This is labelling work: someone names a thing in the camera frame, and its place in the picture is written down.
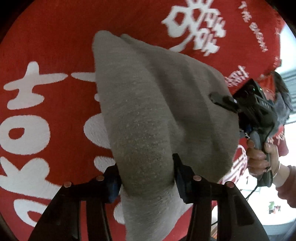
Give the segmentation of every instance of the finger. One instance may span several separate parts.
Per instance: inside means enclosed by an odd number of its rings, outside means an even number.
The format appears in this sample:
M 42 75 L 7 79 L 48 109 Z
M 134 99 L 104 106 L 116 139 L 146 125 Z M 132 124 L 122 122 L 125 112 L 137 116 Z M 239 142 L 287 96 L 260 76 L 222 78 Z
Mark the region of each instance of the finger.
M 247 149 L 246 155 L 255 160 L 264 160 L 266 158 L 263 151 L 252 148 Z
M 266 168 L 266 167 L 270 167 L 270 163 L 266 160 L 255 160 L 250 158 L 248 160 L 248 166 L 252 167 L 252 168 Z
M 265 143 L 264 144 L 264 150 L 267 153 L 270 153 L 270 154 L 274 154 L 274 155 L 277 155 L 278 154 L 277 146 L 276 145 L 273 145 L 273 144 L 270 144 L 270 143 Z
M 249 173 L 250 174 L 256 175 L 256 176 L 262 175 L 263 173 L 266 172 L 266 169 L 265 168 L 252 168 L 252 167 L 248 167 L 248 169 L 249 169 Z
M 247 140 L 247 145 L 249 148 L 255 148 L 255 143 L 251 139 Z

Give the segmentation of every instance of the white chinese character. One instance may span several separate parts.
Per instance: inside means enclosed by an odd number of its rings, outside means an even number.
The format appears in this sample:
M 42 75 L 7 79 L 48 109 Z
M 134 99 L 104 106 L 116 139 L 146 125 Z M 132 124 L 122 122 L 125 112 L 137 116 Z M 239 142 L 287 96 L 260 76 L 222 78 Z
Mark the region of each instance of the white chinese character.
M 24 134 L 12 139 L 12 129 L 23 128 Z M 0 144 L 7 152 L 31 155 L 42 151 L 49 143 L 50 131 L 46 120 L 36 115 L 16 115 L 8 117 L 0 125 Z
M 239 9 L 243 9 L 247 7 L 247 3 L 245 1 L 242 1 L 242 4 L 240 5 Z
M 28 161 L 19 170 L 5 157 L 0 157 L 6 176 L 0 175 L 0 187 L 13 193 L 30 197 L 52 199 L 60 186 L 46 180 L 49 174 L 48 163 L 41 158 Z
M 277 146 L 280 144 L 281 141 L 285 140 L 284 132 L 282 131 L 279 135 L 276 136 L 276 139 L 278 140 Z
M 238 86 L 242 81 L 249 78 L 249 73 L 245 71 L 245 66 L 238 66 L 236 70 L 230 74 L 229 77 L 224 77 L 228 87 Z
M 257 29 L 254 30 L 254 34 L 257 35 L 258 33 L 260 34 L 260 29 L 259 28 L 257 28 Z
M 275 35 L 280 35 L 280 29 L 278 29 L 278 28 L 275 28 L 275 33 L 274 33 Z
M 121 202 L 119 202 L 114 208 L 113 217 L 118 223 L 125 224 Z
M 264 38 L 263 38 L 263 37 L 257 37 L 257 40 L 258 40 L 257 42 L 259 43 L 259 46 L 260 46 L 261 49 L 266 48 L 266 46 L 265 46 L 265 42 L 264 42 Z
M 107 130 L 101 113 L 90 117 L 84 124 L 83 131 L 92 143 L 110 149 Z
M 225 21 L 218 17 L 220 15 L 218 9 L 210 8 L 213 0 L 206 0 L 205 3 L 202 0 L 186 0 L 186 2 L 188 7 L 173 6 L 169 15 L 162 21 L 167 26 L 168 34 L 172 38 L 182 36 L 186 29 L 190 31 L 190 34 L 182 43 L 170 48 L 170 50 L 180 52 L 193 39 L 194 50 L 205 52 L 204 56 L 216 53 L 219 46 L 216 45 L 217 40 L 213 39 L 213 34 L 210 34 L 210 32 L 215 32 L 214 37 L 223 38 L 226 35 L 226 30 L 223 29 Z M 201 12 L 197 20 L 193 16 L 195 9 L 199 9 Z M 184 14 L 184 19 L 180 25 L 175 21 L 178 13 Z M 200 29 L 203 21 L 207 22 L 207 28 Z
M 35 61 L 30 62 L 25 76 L 22 79 L 4 85 L 4 89 L 7 91 L 19 89 L 17 97 L 7 103 L 7 108 L 10 110 L 18 110 L 42 103 L 44 96 L 33 93 L 32 89 L 34 86 L 59 82 L 64 80 L 67 76 L 68 75 L 63 73 L 39 74 L 38 63 Z
M 258 28 L 258 26 L 257 26 L 256 23 L 252 22 L 252 23 L 250 24 L 249 28 L 250 28 L 252 31 L 255 31 L 255 30 Z
M 115 161 L 110 157 L 97 156 L 94 159 L 94 165 L 100 172 L 104 173 L 108 167 L 115 165 Z
M 39 203 L 39 202 L 34 202 L 31 200 L 26 200 L 26 199 L 16 199 L 13 202 L 13 206 L 15 208 L 16 214 L 19 216 L 19 218 L 26 224 L 35 227 L 36 222 L 30 218 L 28 215 L 28 212 L 35 212 L 35 213 L 40 213 L 42 214 L 45 209 L 46 205 Z
M 246 150 L 242 145 L 237 146 L 238 149 L 242 150 L 242 154 L 236 159 L 230 171 L 220 180 L 219 183 L 224 184 L 225 182 L 232 181 L 234 179 L 234 183 L 239 180 L 240 174 L 247 168 L 248 165 L 248 157 L 246 155 Z
M 277 68 L 280 64 L 281 64 L 280 58 L 278 56 L 276 56 L 274 58 L 274 65 L 273 65 L 273 67 L 274 68 Z
M 246 80 L 246 78 L 249 78 L 249 73 L 247 73 L 246 71 L 245 71 L 245 66 L 238 66 L 238 68 L 239 68 L 239 71 L 237 71 L 237 73 L 239 74 L 239 75 L 241 75 L 241 78 L 243 79 L 243 80 Z
M 263 34 L 261 32 L 257 32 L 256 39 L 263 41 Z
M 267 142 L 273 144 L 273 143 L 274 143 L 274 139 L 273 139 L 272 137 L 269 137 L 269 138 L 267 139 Z
M 248 23 L 250 21 L 250 19 L 252 18 L 252 16 L 250 15 L 250 13 L 248 11 L 242 11 L 242 17 L 244 19 L 244 21 L 246 23 Z
M 79 79 L 83 81 L 96 82 L 96 73 L 94 72 L 75 72 L 75 73 L 72 73 L 71 76 L 75 79 Z M 94 95 L 94 99 L 99 102 L 98 93 Z

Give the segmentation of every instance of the pink sleeve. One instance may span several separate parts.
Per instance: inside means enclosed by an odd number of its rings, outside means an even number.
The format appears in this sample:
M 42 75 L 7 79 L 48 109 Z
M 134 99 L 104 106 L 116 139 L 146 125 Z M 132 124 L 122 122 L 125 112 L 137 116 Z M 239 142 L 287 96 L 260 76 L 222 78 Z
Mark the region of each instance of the pink sleeve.
M 296 208 L 296 167 L 288 166 L 290 175 L 283 186 L 277 188 L 278 196 L 286 199 L 292 208 Z

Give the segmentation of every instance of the trigger handle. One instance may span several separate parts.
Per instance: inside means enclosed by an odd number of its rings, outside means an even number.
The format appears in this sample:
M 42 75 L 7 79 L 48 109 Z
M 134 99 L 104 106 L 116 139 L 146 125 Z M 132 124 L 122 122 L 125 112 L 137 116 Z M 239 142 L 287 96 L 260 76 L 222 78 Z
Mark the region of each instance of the trigger handle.
M 263 147 L 263 143 L 260 140 L 260 136 L 259 136 L 258 132 L 252 131 L 250 134 L 250 139 L 255 143 L 256 149 L 262 150 L 266 154 L 266 160 L 271 165 L 270 154 L 265 152 L 264 147 Z M 265 186 L 271 187 L 272 181 L 273 181 L 272 172 L 268 171 L 268 172 L 264 173 L 263 175 L 258 176 L 257 179 L 258 179 L 258 181 L 257 181 L 258 187 L 265 187 Z

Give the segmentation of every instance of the gray cloth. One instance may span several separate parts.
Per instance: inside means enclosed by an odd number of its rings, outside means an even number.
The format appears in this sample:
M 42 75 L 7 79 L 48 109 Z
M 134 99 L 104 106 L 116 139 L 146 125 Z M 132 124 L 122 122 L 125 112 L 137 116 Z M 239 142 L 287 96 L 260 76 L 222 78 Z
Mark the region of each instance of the gray cloth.
M 278 116 L 278 122 L 284 125 L 293 111 L 291 94 L 282 79 L 281 75 L 275 71 L 272 72 L 276 87 L 276 100 L 274 107 Z
M 93 42 L 96 82 L 123 183 L 127 241 L 161 241 L 188 209 L 173 176 L 178 153 L 195 174 L 217 182 L 238 145 L 238 116 L 209 94 L 230 95 L 224 77 L 186 55 L 107 31 Z

